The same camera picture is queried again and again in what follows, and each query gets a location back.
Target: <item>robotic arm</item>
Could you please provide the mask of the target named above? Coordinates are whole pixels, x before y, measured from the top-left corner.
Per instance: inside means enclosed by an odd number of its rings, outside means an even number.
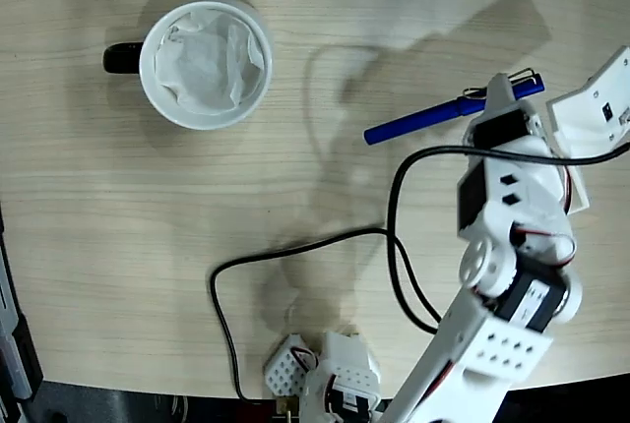
[[[581,90],[549,103],[565,155],[605,154],[630,129],[629,60],[630,48],[621,48]],[[539,116],[515,98],[504,74],[490,81],[464,144],[555,156]],[[568,322],[580,307],[582,285],[571,267],[577,243],[567,215],[588,206],[575,167],[470,156],[458,184],[458,232],[469,243],[459,268],[462,287],[385,412],[376,410],[376,360],[357,335],[327,332],[319,357],[290,336],[266,368],[268,386],[276,395],[299,395],[306,423],[491,422],[506,392],[553,342],[549,325]],[[310,357],[296,354],[302,352]]]
[[[541,122],[505,75],[465,144],[552,156]],[[471,157],[458,186],[459,235],[469,242],[462,288],[424,355],[379,421],[492,421],[506,392],[552,343],[543,332],[576,314],[582,286],[567,212],[571,177],[556,166]]]

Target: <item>wooden table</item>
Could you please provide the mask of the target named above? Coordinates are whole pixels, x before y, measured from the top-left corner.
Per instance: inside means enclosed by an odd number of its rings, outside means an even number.
[[[245,0],[276,38],[263,106],[224,131],[179,129],[103,49],[194,0],[1,0],[0,199],[19,294],[46,378],[233,395],[206,289],[221,262],[384,218],[399,162],[456,143],[461,119],[369,148],[365,128],[534,67],[544,101],[579,87],[630,34],[629,0]],[[399,230],[428,296],[459,287],[461,158],[409,175]],[[630,157],[586,169],[575,217],[579,316],[527,382],[630,371]],[[429,340],[400,312],[382,239],[227,272],[221,301],[244,388],[288,332],[359,330],[391,396]]]

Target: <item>tissue paper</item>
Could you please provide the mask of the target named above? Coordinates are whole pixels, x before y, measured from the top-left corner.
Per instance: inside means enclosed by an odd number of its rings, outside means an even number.
[[[260,43],[241,20],[197,10],[177,20],[156,54],[156,77],[187,111],[215,115],[232,109],[261,84]]]

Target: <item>black mug handle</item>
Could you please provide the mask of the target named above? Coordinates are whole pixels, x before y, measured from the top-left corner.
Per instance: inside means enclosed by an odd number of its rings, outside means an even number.
[[[138,74],[142,42],[121,42],[105,49],[102,68],[110,74]]]

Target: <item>black cable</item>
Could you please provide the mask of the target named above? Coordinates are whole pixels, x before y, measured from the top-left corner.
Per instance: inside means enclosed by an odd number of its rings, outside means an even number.
[[[607,162],[620,157],[622,154],[630,150],[630,143],[625,143],[618,148],[602,155],[596,155],[594,157],[582,157],[582,158],[564,158],[564,157],[545,157],[541,155],[529,155],[520,154],[517,152],[496,151],[496,150],[484,150],[481,148],[474,148],[471,146],[436,146],[432,148],[426,148],[424,150],[417,151],[409,155],[396,170],[396,175],[392,182],[392,188],[390,190],[390,198],[387,206],[387,265],[390,271],[390,278],[392,286],[394,287],[394,294],[397,298],[403,296],[400,281],[398,278],[398,271],[396,267],[396,244],[392,238],[396,237],[396,213],[398,211],[398,200],[401,195],[401,189],[403,187],[403,181],[410,168],[419,160],[432,155],[438,154],[464,154],[464,155],[477,155],[481,157],[492,157],[495,159],[512,160],[516,162],[530,162],[534,164],[547,164],[547,165],[593,165]],[[411,310],[409,305],[403,300],[399,300],[399,304],[406,315],[410,315]]]
[[[238,355],[236,353],[236,348],[234,346],[234,340],[232,338],[231,332],[229,331],[229,326],[227,325],[227,320],[225,319],[225,315],[223,313],[223,310],[221,308],[221,303],[219,301],[219,295],[217,293],[217,278],[219,276],[219,274],[223,271],[226,271],[228,269],[234,268],[236,266],[241,266],[244,264],[251,264],[251,263],[258,263],[258,262],[262,262],[262,261],[270,261],[270,260],[274,260],[274,259],[280,259],[280,258],[285,258],[287,256],[294,256],[297,254],[302,254],[302,253],[308,253],[309,251],[314,251],[316,249],[320,249],[320,248],[324,248],[326,246],[330,246],[336,243],[340,243],[342,241],[346,241],[348,239],[352,239],[352,238],[356,238],[359,236],[365,236],[368,234],[381,234],[383,236],[386,236],[389,238],[389,233],[386,229],[377,227],[377,226],[370,226],[370,227],[366,227],[366,228],[361,228],[361,229],[355,229],[352,231],[348,231],[342,234],[338,234],[337,236],[333,236],[331,238],[328,239],[324,239],[321,241],[316,241],[314,243],[310,243],[310,244],[306,244],[306,245],[302,245],[302,246],[296,246],[293,248],[288,248],[288,249],[284,249],[284,250],[279,250],[279,251],[270,251],[270,252],[266,252],[266,253],[261,253],[261,254],[254,254],[251,256],[247,256],[244,258],[239,258],[239,259],[235,259],[232,261],[229,261],[221,266],[219,266],[218,268],[216,268],[213,273],[210,275],[210,279],[209,279],[209,285],[210,285],[210,296],[212,298],[213,301],[213,305],[215,306],[215,310],[217,312],[217,316],[219,317],[219,322],[220,322],[220,327],[223,330],[223,335],[225,337],[225,342],[227,344],[227,350],[229,352],[229,360],[231,363],[231,369],[232,369],[232,379],[234,382],[234,389],[236,390],[236,394],[238,395],[238,397],[243,400],[244,402],[247,403],[254,403],[252,400],[250,400],[249,398],[247,398],[241,388],[240,385],[240,373],[238,370]],[[392,244],[395,247],[398,247],[399,250],[401,251],[401,256],[403,257],[403,262],[405,263],[405,268],[409,274],[409,279],[411,280],[411,285],[413,286],[413,289],[415,290],[416,294],[418,295],[418,299],[420,300],[420,302],[427,307],[427,310],[429,310],[429,313],[431,313],[431,315],[433,317],[437,316],[439,319],[439,314],[435,311],[435,309],[431,306],[431,304],[428,302],[428,300],[426,299],[426,297],[424,296],[424,294],[422,293],[422,290],[420,289],[417,280],[415,278],[415,275],[413,274],[413,268],[411,266],[411,262],[410,262],[410,258],[407,254],[407,251],[405,251],[405,247],[403,246],[403,243],[401,242],[401,240],[399,238],[392,238]],[[396,282],[397,282],[397,286],[400,288],[400,283],[399,283],[399,279],[398,279],[398,271],[396,271]],[[425,322],[423,322],[420,318],[418,318],[415,313],[411,310],[409,304],[407,303],[407,300],[405,298],[405,295],[401,294],[396,296],[397,300],[399,301],[399,304],[401,305],[401,308],[405,311],[407,317],[415,324],[417,324],[422,330],[426,331],[426,332],[430,332],[432,334],[436,334],[437,330],[433,327],[431,327],[430,325],[426,324]]]
[[[400,284],[400,278],[398,276],[398,269],[396,263],[396,248],[399,248],[401,251],[401,256],[403,257],[403,261],[405,263],[406,270],[409,274],[409,279],[411,281],[411,285],[413,286],[414,291],[416,292],[418,299],[420,302],[426,307],[427,311],[431,314],[436,321],[439,322],[440,316],[435,311],[435,309],[428,302],[424,294],[422,293],[417,280],[415,279],[415,275],[413,274],[413,269],[410,264],[410,259],[405,251],[405,248],[401,242],[401,240],[396,236],[396,213],[398,209],[398,201],[400,199],[401,189],[403,187],[403,181],[405,180],[405,176],[409,169],[419,160],[424,159],[426,157],[430,157],[437,154],[464,154],[464,155],[476,155],[481,157],[491,157],[496,159],[504,159],[504,160],[512,160],[515,162],[530,162],[537,164],[548,164],[548,165],[561,165],[561,166],[569,166],[569,165],[593,165],[599,164],[602,162],[607,162],[609,160],[613,160],[617,157],[620,157],[624,153],[630,150],[630,143],[626,143],[616,148],[615,150],[602,155],[597,155],[593,157],[582,157],[582,158],[563,158],[563,157],[545,157],[539,155],[529,155],[529,154],[520,154],[516,152],[507,152],[507,151],[495,151],[495,150],[485,150],[481,148],[473,148],[468,146],[437,146],[433,148],[426,148],[424,150],[417,151],[410,156],[408,156],[403,163],[399,166],[396,171],[396,175],[394,176],[394,181],[392,182],[392,188],[390,191],[390,197],[387,207],[387,229],[379,228],[376,226],[367,227],[362,229],[357,229],[354,231],[349,231],[332,238],[328,238],[322,241],[318,241],[315,243],[311,243],[308,245],[297,246],[294,248],[289,248],[282,251],[275,252],[267,252],[256,254],[252,256],[248,256],[245,258],[235,259],[233,261],[229,261],[222,266],[216,268],[210,276],[210,295],[213,300],[213,304],[215,306],[215,310],[217,311],[217,315],[219,317],[220,326],[223,330],[223,334],[225,337],[225,341],[227,343],[229,357],[232,368],[232,379],[234,381],[234,388],[236,390],[236,394],[238,397],[245,402],[252,402],[249,400],[242,391],[240,386],[240,375],[238,370],[238,356],[236,354],[236,348],[234,346],[234,341],[232,339],[231,333],[229,332],[229,327],[227,325],[227,321],[225,320],[225,315],[223,314],[221,303],[219,301],[218,293],[217,293],[217,278],[219,274],[227,269],[249,264],[260,261],[269,261],[273,259],[284,258],[287,256],[293,256],[296,254],[307,253],[309,251],[313,251],[315,249],[323,248],[326,246],[330,246],[335,243],[339,243],[341,241],[346,241],[347,239],[355,238],[358,236],[364,236],[368,234],[382,234],[387,239],[387,262],[388,269],[390,273],[390,280],[392,281],[392,288],[394,289],[394,294],[396,299],[399,302],[399,305],[403,309],[403,312],[407,315],[407,317],[411,320],[412,323],[417,325],[421,330],[426,332],[431,332],[433,334],[436,333],[436,329],[427,325],[421,319],[419,319],[413,310],[410,308],[403,290]]]

